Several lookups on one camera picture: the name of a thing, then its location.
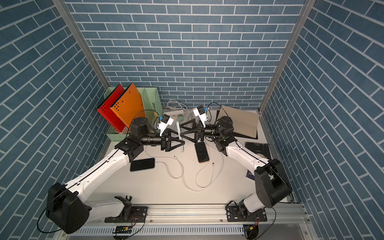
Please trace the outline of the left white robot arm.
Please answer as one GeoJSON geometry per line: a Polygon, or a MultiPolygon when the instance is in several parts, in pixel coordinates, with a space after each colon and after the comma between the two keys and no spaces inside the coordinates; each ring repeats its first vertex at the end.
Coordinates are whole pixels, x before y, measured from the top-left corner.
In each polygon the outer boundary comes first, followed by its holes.
{"type": "Polygon", "coordinates": [[[160,122],[159,127],[161,131],[157,132],[147,118],[134,119],[128,135],[104,159],[73,180],[50,187],[43,214],[67,234],[94,220],[115,218],[125,222],[135,219],[132,199],[128,196],[93,203],[88,202],[88,198],[116,171],[133,163],[145,146],[160,146],[162,151],[170,152],[185,144],[166,123],[160,122]]]}

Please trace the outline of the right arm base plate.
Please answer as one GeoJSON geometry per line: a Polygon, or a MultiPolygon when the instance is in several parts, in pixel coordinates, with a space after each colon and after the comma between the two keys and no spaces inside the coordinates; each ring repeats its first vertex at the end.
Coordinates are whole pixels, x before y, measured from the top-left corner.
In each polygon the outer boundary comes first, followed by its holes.
{"type": "Polygon", "coordinates": [[[249,213],[246,210],[240,210],[235,205],[225,207],[228,222],[267,222],[267,215],[264,209],[249,213]]]}

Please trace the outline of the phone with green case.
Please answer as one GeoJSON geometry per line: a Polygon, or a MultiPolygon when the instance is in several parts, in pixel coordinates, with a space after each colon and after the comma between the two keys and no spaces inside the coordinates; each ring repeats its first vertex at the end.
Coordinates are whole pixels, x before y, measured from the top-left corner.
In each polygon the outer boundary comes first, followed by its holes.
{"type": "MultiPolygon", "coordinates": [[[[181,120],[181,118],[178,117],[176,125],[177,125],[177,131],[178,131],[179,140],[183,140],[183,138],[181,137],[180,120],[181,120]]],[[[184,145],[181,146],[181,152],[182,152],[182,153],[184,152],[184,145]]]]}

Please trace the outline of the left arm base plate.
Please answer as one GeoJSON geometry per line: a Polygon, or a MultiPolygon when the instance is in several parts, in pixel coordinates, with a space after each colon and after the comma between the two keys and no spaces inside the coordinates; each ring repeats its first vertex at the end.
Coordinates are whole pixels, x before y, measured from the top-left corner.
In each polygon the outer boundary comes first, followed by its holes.
{"type": "Polygon", "coordinates": [[[144,223],[147,214],[147,206],[125,207],[119,216],[105,218],[105,223],[144,223]]]}

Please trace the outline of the phone with pink case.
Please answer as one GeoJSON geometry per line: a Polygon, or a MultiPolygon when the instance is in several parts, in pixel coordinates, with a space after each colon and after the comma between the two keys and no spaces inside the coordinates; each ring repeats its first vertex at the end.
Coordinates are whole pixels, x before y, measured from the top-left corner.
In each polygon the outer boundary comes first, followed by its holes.
{"type": "Polygon", "coordinates": [[[210,160],[206,144],[204,142],[196,143],[195,150],[199,163],[206,163],[210,160]]]}

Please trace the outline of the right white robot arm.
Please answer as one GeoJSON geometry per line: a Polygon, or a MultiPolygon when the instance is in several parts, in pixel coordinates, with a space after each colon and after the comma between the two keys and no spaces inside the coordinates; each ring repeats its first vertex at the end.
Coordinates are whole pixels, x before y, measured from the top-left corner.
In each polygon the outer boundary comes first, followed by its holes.
{"type": "Polygon", "coordinates": [[[256,192],[240,201],[239,210],[249,215],[263,208],[272,208],[292,193],[292,187],[283,164],[263,158],[242,146],[234,136],[233,121],[224,116],[215,124],[190,120],[181,124],[181,136],[192,142],[210,138],[217,150],[242,164],[254,174],[256,192]]]}

